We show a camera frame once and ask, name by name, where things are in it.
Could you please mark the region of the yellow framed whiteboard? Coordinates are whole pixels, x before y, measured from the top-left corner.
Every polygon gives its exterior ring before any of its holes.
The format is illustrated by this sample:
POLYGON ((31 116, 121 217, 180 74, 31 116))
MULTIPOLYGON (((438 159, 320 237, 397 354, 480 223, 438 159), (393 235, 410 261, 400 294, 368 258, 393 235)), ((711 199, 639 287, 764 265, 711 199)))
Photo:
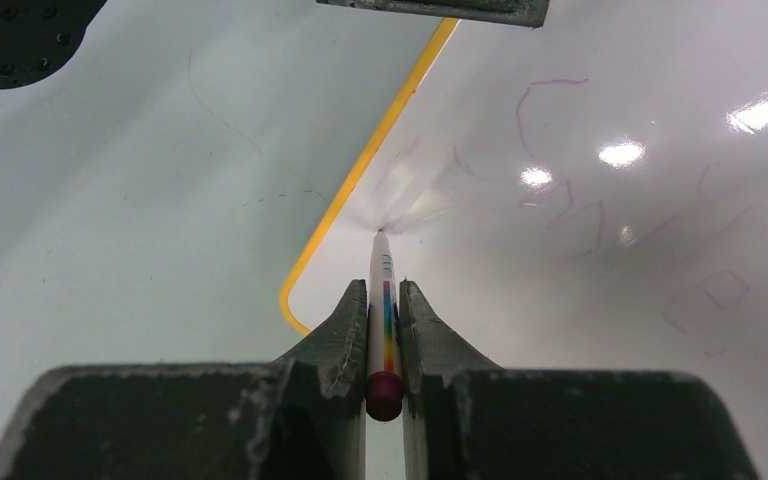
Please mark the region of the yellow framed whiteboard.
POLYGON ((280 294, 368 272, 491 359, 692 372, 768 479, 768 1, 554 1, 442 21, 280 294))

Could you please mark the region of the white marker pen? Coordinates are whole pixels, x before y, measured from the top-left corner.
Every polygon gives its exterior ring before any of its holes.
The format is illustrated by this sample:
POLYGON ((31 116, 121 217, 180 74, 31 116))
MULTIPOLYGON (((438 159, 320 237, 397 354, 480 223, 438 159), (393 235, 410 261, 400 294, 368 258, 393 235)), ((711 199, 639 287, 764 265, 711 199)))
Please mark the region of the white marker pen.
POLYGON ((405 383, 401 373, 398 282, 389 239, 383 231, 373 237, 366 286, 366 411, 376 421, 389 422, 402 412, 405 383))

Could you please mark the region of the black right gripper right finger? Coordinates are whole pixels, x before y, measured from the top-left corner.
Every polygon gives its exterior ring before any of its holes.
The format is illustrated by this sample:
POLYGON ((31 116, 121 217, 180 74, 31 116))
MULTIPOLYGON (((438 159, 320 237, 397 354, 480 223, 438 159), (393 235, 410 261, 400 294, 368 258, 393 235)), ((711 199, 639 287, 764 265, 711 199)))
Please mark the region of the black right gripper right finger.
POLYGON ((755 479, 733 419, 681 371, 506 369, 400 285, 410 479, 755 479))

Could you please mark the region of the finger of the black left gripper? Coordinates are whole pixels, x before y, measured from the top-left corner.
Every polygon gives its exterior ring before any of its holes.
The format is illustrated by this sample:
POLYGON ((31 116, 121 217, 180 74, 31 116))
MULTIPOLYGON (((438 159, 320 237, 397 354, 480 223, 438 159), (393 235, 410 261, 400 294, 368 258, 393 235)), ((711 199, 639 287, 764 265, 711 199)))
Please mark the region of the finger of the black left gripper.
POLYGON ((317 0, 319 4, 363 10, 455 18, 540 28, 549 0, 317 0))

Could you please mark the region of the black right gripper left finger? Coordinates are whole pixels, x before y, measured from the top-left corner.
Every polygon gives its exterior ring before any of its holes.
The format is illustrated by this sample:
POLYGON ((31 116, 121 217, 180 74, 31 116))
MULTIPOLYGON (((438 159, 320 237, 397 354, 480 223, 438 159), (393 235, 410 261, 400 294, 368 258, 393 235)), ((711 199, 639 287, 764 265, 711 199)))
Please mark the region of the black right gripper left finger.
POLYGON ((361 479, 367 288, 264 363, 71 365, 0 438, 0 479, 361 479))

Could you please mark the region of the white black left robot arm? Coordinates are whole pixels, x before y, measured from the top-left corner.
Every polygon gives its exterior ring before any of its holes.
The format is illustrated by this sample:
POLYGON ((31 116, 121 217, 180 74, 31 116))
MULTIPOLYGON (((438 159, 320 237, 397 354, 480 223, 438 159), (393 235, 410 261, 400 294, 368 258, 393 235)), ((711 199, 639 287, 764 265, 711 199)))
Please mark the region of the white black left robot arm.
MULTIPOLYGON (((540 28, 549 0, 353 0, 332 6, 540 28)), ((105 0, 1 0, 0 90, 37 83, 76 53, 105 0)))

